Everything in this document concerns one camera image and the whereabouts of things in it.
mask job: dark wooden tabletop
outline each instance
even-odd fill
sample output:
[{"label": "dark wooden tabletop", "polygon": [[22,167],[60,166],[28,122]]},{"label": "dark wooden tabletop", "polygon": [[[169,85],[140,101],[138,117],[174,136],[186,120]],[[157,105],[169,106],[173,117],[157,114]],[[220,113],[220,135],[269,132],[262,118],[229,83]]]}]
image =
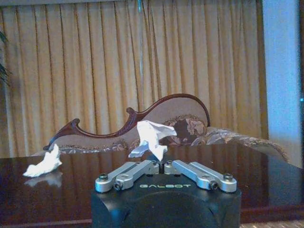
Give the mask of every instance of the dark wooden tabletop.
[{"label": "dark wooden tabletop", "polygon": [[[304,172],[295,166],[239,144],[170,147],[167,155],[233,174],[242,191],[242,223],[304,219]],[[129,159],[128,152],[64,154],[60,159],[57,170],[34,179],[22,174],[42,157],[0,159],[0,226],[89,227],[98,175],[140,160]]]}]

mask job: white wall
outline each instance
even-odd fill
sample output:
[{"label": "white wall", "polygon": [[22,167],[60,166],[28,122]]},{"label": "white wall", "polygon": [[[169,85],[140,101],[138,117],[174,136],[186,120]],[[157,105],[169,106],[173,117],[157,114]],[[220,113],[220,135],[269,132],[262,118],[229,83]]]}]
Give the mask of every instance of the white wall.
[{"label": "white wall", "polygon": [[302,166],[298,0],[263,0],[269,139]]}]

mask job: screw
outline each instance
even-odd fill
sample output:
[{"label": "screw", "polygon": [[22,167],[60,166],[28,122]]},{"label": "screw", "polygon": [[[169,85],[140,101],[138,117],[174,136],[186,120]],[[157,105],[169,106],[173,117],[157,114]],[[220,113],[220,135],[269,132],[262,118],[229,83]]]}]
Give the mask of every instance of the screw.
[{"label": "screw", "polygon": [[99,175],[99,179],[101,179],[102,181],[105,181],[108,179],[108,174],[106,173],[102,173]]},{"label": "screw", "polygon": [[218,188],[218,183],[215,181],[215,180],[211,180],[210,183],[209,183],[209,188],[212,189],[212,190],[215,190]]},{"label": "screw", "polygon": [[224,178],[225,181],[232,181],[233,176],[232,176],[232,174],[230,174],[230,173],[225,173],[225,174],[223,175],[223,178]]},{"label": "screw", "polygon": [[123,184],[120,181],[117,181],[114,183],[113,187],[116,191],[120,191],[123,188]]}]

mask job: curtain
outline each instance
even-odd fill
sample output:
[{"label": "curtain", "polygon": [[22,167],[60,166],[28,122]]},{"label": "curtain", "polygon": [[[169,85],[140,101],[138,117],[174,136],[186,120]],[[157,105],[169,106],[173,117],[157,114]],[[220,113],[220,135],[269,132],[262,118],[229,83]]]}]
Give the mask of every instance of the curtain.
[{"label": "curtain", "polygon": [[0,156],[41,151],[74,118],[119,130],[126,108],[189,93],[211,126],[266,135],[265,84],[254,0],[144,0],[3,7],[9,42],[1,85]]}]

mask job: white tissue paper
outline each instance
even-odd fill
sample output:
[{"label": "white tissue paper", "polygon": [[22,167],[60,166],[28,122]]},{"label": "white tissue paper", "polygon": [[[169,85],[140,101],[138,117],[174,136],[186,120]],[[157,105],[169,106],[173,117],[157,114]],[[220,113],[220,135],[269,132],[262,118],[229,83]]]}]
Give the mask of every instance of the white tissue paper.
[{"label": "white tissue paper", "polygon": [[60,151],[55,144],[51,153],[46,152],[42,162],[37,165],[29,165],[27,171],[23,174],[26,177],[38,177],[41,174],[48,173],[56,169],[62,162],[59,160]]},{"label": "white tissue paper", "polygon": [[159,145],[159,140],[166,136],[177,135],[174,127],[153,123],[148,120],[139,121],[137,123],[137,131],[140,143],[138,147],[131,151],[129,158],[141,157],[145,151],[150,150],[159,161],[162,161],[163,154],[167,152],[168,147]]}]

